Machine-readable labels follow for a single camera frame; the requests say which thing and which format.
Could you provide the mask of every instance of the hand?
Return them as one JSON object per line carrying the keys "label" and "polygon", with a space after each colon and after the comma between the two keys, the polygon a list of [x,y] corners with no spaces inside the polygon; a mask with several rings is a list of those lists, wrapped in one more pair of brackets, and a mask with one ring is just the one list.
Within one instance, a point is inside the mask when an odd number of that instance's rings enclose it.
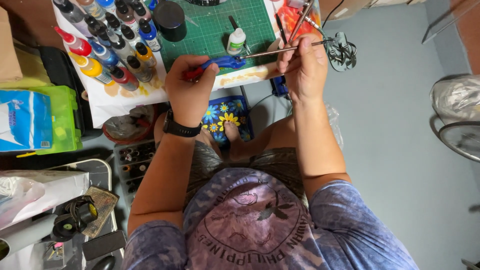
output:
{"label": "hand", "polygon": [[197,83],[182,80],[183,72],[198,67],[209,59],[206,55],[179,56],[165,78],[165,91],[172,106],[173,120],[183,126],[197,127],[202,121],[215,76],[220,70],[217,64],[210,64]]}
{"label": "hand", "polygon": [[322,45],[315,34],[304,34],[285,47],[298,46],[296,50],[281,52],[276,61],[278,70],[285,75],[290,97],[294,102],[320,101],[328,70],[328,61]]}

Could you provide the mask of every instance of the paper towel package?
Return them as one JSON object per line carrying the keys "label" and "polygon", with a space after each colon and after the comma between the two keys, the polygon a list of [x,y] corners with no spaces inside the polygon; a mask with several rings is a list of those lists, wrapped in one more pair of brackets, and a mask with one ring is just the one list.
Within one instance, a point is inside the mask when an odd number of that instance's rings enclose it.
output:
{"label": "paper towel package", "polygon": [[51,145],[50,97],[27,90],[0,90],[0,151]]}

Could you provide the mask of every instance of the yellow paint bottle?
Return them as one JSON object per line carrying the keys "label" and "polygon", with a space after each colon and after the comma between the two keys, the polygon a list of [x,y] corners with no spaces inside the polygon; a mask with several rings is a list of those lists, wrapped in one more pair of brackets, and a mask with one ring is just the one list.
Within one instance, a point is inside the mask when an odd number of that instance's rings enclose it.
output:
{"label": "yellow paint bottle", "polygon": [[94,78],[106,86],[115,84],[115,81],[112,80],[108,71],[97,60],[72,52],[69,52],[68,55],[75,60],[83,74]]}
{"label": "yellow paint bottle", "polygon": [[156,59],[152,53],[152,50],[145,46],[142,42],[138,42],[135,45],[135,49],[137,49],[137,57],[142,60],[147,67],[154,68],[156,66]]}

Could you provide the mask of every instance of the black watch strap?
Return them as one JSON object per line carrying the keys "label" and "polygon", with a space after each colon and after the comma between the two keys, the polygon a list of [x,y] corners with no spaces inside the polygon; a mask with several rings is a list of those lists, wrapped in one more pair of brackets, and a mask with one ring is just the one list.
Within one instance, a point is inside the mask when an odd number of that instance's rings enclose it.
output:
{"label": "black watch strap", "polygon": [[197,127],[186,127],[175,121],[173,121],[173,111],[169,109],[167,111],[167,116],[163,124],[163,132],[170,133],[176,136],[181,137],[195,137],[200,134],[202,130],[202,124],[198,124]]}

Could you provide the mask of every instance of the purple t-shirt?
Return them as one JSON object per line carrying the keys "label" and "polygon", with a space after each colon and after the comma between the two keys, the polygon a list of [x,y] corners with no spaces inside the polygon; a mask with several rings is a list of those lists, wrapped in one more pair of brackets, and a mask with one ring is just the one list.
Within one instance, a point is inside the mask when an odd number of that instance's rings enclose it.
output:
{"label": "purple t-shirt", "polygon": [[184,231],[133,231],[122,269],[418,269],[350,183],[325,184],[309,206],[269,174],[224,169],[188,204]]}

